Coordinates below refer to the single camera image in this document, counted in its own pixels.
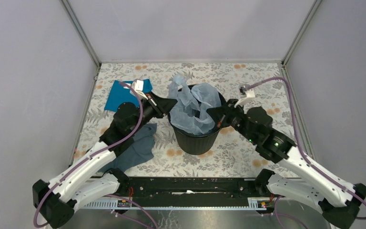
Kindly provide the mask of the light blue trash bag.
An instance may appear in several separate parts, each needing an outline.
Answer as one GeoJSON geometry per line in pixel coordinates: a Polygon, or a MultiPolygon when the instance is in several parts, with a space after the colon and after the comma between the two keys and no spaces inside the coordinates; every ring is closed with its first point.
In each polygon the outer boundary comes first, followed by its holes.
{"type": "Polygon", "coordinates": [[[168,85],[168,98],[176,99],[169,113],[172,126],[192,135],[205,135],[214,129],[215,121],[207,109],[222,105],[216,88],[208,83],[190,87],[183,76],[177,74],[168,85]]]}

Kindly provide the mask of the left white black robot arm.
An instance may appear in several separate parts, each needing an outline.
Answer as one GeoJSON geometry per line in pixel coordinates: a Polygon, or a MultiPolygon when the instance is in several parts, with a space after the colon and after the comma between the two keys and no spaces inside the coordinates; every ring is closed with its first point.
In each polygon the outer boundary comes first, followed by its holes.
{"type": "Polygon", "coordinates": [[[57,229],[84,205],[108,194],[125,195],[126,170],[153,158],[157,125],[151,120],[167,116],[176,103],[146,93],[136,104],[119,104],[110,126],[83,157],[50,181],[33,184],[34,217],[57,229]]]}

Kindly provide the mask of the black plastic trash bin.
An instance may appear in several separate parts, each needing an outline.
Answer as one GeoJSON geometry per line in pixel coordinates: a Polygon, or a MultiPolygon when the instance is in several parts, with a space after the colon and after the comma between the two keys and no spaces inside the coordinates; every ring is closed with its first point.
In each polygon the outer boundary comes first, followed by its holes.
{"type": "MultiPolygon", "coordinates": [[[[219,93],[222,105],[226,103],[225,98],[219,93]]],[[[179,147],[186,153],[190,155],[201,155],[206,153],[213,146],[218,133],[220,131],[219,128],[214,126],[214,129],[205,135],[192,135],[185,131],[182,131],[174,126],[172,126],[177,143],[179,147]]]]}

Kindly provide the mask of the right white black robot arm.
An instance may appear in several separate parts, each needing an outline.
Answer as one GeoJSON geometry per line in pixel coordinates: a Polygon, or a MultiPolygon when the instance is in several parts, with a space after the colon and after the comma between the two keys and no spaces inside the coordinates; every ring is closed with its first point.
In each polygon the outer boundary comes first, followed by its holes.
{"type": "Polygon", "coordinates": [[[263,169],[255,179],[256,194],[284,196],[307,205],[340,229],[348,229],[357,219],[361,201],[366,197],[366,186],[349,183],[302,155],[296,143],[272,127],[273,119],[262,107],[244,112],[236,99],[207,109],[218,128],[231,126],[256,148],[264,159],[291,170],[305,183],[291,181],[263,169]]]}

